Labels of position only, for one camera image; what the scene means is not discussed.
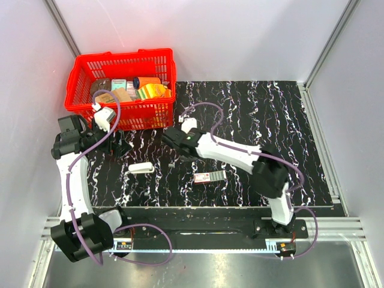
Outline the red white staple box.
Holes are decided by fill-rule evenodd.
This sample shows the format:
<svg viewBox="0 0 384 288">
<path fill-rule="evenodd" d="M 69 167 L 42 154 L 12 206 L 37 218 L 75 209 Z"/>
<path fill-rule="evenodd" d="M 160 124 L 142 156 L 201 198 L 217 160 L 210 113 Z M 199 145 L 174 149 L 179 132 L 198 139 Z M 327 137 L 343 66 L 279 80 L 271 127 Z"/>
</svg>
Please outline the red white staple box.
<svg viewBox="0 0 384 288">
<path fill-rule="evenodd" d="M 195 173 L 194 174 L 194 183 L 203 184 L 209 182 L 223 181 L 226 180 L 226 172 L 223 170 L 214 171 L 214 172 L 205 172 L 205 173 Z"/>
</svg>

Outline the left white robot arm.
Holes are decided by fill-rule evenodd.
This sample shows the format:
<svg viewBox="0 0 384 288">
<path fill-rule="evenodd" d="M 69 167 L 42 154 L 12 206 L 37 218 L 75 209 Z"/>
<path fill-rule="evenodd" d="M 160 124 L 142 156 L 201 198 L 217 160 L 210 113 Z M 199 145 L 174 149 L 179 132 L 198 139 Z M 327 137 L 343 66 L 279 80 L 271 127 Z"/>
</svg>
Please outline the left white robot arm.
<svg viewBox="0 0 384 288">
<path fill-rule="evenodd" d="M 59 224 L 50 235 L 71 262 L 95 258 L 113 247 L 113 234 L 124 237 L 130 223 L 120 206 L 96 214 L 88 190 L 88 158 L 86 151 L 111 147 L 110 124 L 115 112 L 107 109 L 95 114 L 92 126 L 80 115 L 58 119 L 59 134 L 51 150 L 59 169 L 62 185 L 62 208 Z"/>
</svg>

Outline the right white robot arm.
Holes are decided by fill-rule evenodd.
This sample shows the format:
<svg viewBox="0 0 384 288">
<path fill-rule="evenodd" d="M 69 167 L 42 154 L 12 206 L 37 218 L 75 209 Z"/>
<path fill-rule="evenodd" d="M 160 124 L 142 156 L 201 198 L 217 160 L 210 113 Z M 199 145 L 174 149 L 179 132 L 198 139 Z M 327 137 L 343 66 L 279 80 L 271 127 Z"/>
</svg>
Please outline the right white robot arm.
<svg viewBox="0 0 384 288">
<path fill-rule="evenodd" d="M 246 171 L 250 174 L 253 190 L 268 200 L 274 233 L 285 238 L 294 231 L 294 212 L 287 195 L 288 167 L 278 161 L 272 151 L 224 140 L 197 128 L 186 133 L 169 127 L 162 135 L 162 141 L 187 159 L 221 161 Z"/>
</svg>

